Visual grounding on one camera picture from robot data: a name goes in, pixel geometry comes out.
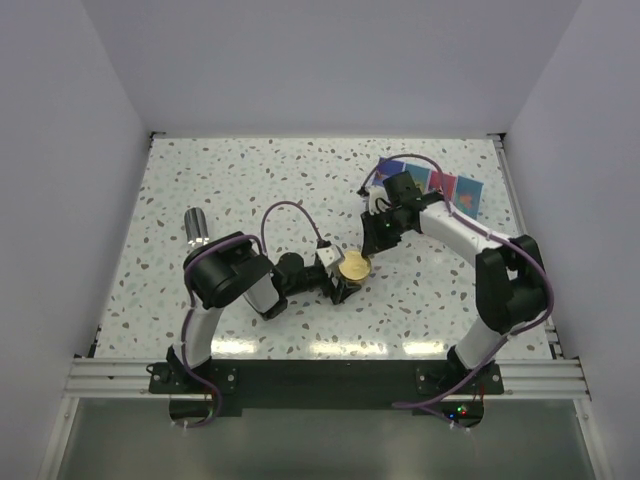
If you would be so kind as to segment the gold jar lid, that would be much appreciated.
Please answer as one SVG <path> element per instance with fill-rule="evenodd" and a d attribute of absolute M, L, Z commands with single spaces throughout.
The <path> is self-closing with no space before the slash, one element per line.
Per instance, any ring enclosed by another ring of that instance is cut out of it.
<path fill-rule="evenodd" d="M 371 262 L 357 250 L 348 250 L 343 254 L 343 260 L 338 265 L 340 275 L 350 281 L 363 282 L 371 273 Z"/>

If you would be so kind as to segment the purple candy box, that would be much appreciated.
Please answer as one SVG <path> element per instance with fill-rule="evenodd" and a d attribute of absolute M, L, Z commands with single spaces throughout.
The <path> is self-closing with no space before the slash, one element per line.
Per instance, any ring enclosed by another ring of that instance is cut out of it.
<path fill-rule="evenodd" d="M 380 157 L 378 167 L 372 177 L 372 184 L 375 186 L 383 186 L 383 182 L 396 174 L 402 173 L 405 169 L 405 163 L 401 160 L 387 160 Z"/>

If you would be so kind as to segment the pink candy box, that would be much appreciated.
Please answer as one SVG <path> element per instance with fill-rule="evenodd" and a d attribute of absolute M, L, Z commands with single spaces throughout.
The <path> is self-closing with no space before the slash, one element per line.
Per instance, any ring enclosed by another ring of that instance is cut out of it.
<path fill-rule="evenodd" d="M 451 201 L 454 196 L 457 183 L 457 177 L 450 174 L 440 174 L 437 171 L 433 171 L 429 178 L 427 191 L 439 191 L 446 200 Z"/>

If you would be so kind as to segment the light blue candy box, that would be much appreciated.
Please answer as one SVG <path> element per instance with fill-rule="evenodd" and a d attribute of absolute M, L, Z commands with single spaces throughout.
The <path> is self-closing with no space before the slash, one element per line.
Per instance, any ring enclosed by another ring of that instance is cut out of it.
<path fill-rule="evenodd" d="M 453 204 L 472 219 L 478 218 L 484 184 L 472 178 L 458 176 L 455 183 Z"/>

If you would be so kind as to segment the metal scoop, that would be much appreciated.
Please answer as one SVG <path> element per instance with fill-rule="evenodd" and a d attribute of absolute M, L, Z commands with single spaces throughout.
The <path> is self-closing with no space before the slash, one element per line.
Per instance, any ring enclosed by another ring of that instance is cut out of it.
<path fill-rule="evenodd" d="M 209 242 L 210 236 L 204 211 L 200 207 L 189 208 L 184 213 L 187 244 L 198 248 Z"/>

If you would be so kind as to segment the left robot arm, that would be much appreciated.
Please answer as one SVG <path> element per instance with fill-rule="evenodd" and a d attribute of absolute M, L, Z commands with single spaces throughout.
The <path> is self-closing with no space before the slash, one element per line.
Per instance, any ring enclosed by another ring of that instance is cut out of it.
<path fill-rule="evenodd" d="M 297 253 L 285 253 L 272 262 L 254 247 L 256 239 L 235 232 L 192 250 L 183 262 L 190 306 L 167 361 L 173 382 L 185 392 L 205 385 L 211 340 L 224 309 L 238 298 L 244 298 L 262 319 L 271 320 L 294 295 L 319 291 L 340 305 L 362 288 L 362 280 L 340 271 L 347 256 L 327 240 L 316 243 L 314 260 L 307 265 Z"/>

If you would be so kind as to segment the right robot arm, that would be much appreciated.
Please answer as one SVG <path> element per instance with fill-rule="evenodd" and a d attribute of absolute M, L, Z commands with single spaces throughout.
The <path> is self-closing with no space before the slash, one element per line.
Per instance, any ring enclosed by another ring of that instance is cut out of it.
<path fill-rule="evenodd" d="M 510 335 L 541 318 L 552 306 L 551 287 L 536 241 L 495 233 L 456 209 L 437 190 L 422 192 L 408 172 L 361 187 L 363 257 L 396 247 L 402 235 L 425 234 L 453 250 L 474 268 L 477 319 L 447 353 L 445 379 L 459 393 L 481 380 Z"/>

